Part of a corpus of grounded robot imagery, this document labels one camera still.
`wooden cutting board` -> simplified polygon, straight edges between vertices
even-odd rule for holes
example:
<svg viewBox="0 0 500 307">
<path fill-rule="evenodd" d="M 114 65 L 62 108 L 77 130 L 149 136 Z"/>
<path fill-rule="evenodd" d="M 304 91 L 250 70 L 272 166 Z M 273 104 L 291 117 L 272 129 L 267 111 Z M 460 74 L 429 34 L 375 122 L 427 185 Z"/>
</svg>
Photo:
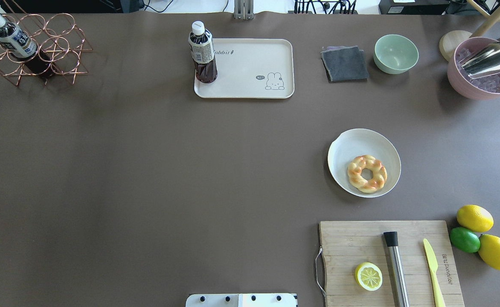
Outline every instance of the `wooden cutting board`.
<svg viewBox="0 0 500 307">
<path fill-rule="evenodd" d="M 464 307 L 453 250 L 445 221 L 322 221 L 326 307 L 395 307 L 387 245 L 383 232 L 397 231 L 406 288 L 412 307 L 435 307 L 432 281 L 422 239 L 432 245 L 437 277 L 446 307 Z M 377 291 L 360 287 L 354 270 L 371 262 L 383 273 Z"/>
</svg>

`white plate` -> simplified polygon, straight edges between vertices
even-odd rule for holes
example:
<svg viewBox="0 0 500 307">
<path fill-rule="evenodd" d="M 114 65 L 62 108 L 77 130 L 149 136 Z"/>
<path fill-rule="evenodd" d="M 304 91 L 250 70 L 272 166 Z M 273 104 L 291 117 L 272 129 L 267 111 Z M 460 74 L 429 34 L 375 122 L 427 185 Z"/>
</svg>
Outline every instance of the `white plate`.
<svg viewBox="0 0 500 307">
<path fill-rule="evenodd" d="M 193 90 L 203 98 L 276 98 L 294 93 L 292 47 L 285 39 L 215 38 L 218 77 L 195 78 Z"/>
<path fill-rule="evenodd" d="M 387 170 L 387 182 L 384 187 L 375 193 L 363 193 L 349 182 L 347 168 L 357 156 L 372 155 L 381 160 Z M 402 164 L 400 156 L 387 138 L 368 129 L 347 130 L 332 142 L 328 151 L 328 166 L 335 181 L 347 192 L 360 197 L 378 197 L 387 194 L 396 186 Z"/>
</svg>

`yellow knife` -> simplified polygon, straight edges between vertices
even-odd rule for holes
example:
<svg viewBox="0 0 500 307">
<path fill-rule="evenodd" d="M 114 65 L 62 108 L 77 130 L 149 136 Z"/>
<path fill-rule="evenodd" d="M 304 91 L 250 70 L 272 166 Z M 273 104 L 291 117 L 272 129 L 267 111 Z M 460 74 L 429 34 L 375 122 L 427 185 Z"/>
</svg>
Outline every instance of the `yellow knife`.
<svg viewBox="0 0 500 307">
<path fill-rule="evenodd" d="M 423 239 L 422 243 L 424 243 L 426 260 L 428 260 L 430 277 L 432 278 L 432 288 L 434 290 L 434 302 L 436 302 L 436 307 L 445 307 L 445 301 L 443 301 L 442 291 L 439 289 L 439 282 L 436 276 L 436 271 L 438 270 L 438 260 L 436 259 L 436 254 L 434 253 L 434 249 L 432 249 L 432 246 L 430 245 L 428 240 Z"/>
</svg>

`metal scoop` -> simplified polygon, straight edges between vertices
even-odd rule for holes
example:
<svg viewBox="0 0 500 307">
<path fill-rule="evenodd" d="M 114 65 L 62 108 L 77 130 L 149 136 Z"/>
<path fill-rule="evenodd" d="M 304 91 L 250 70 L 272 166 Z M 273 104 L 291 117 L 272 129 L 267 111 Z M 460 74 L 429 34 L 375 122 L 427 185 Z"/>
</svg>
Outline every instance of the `metal scoop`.
<svg viewBox="0 0 500 307">
<path fill-rule="evenodd" d="M 500 73 L 500 41 L 490 43 L 462 63 L 461 67 L 470 78 L 483 78 Z"/>
</svg>

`metal handle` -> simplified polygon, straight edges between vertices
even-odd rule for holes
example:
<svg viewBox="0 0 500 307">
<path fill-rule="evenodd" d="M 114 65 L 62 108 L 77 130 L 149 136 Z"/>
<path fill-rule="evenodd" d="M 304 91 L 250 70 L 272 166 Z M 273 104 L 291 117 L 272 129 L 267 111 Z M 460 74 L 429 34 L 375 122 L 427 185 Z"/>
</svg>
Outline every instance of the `metal handle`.
<svg viewBox="0 0 500 307">
<path fill-rule="evenodd" d="M 320 288 L 320 290 L 322 290 L 322 296 L 326 297 L 326 291 L 324 291 L 324 288 L 322 288 L 320 282 L 318 281 L 318 257 L 320 257 L 320 255 L 322 255 L 322 246 L 320 247 L 320 249 L 318 249 L 318 254 L 314 258 L 314 274 L 316 276 L 317 285 Z"/>
<path fill-rule="evenodd" d="M 396 295 L 398 296 L 398 305 L 400 307 L 410 307 L 410 300 L 407 296 L 406 281 L 404 280 L 404 271 L 402 270 L 402 260 L 398 246 L 389 246 L 390 264 L 395 281 Z"/>
</svg>

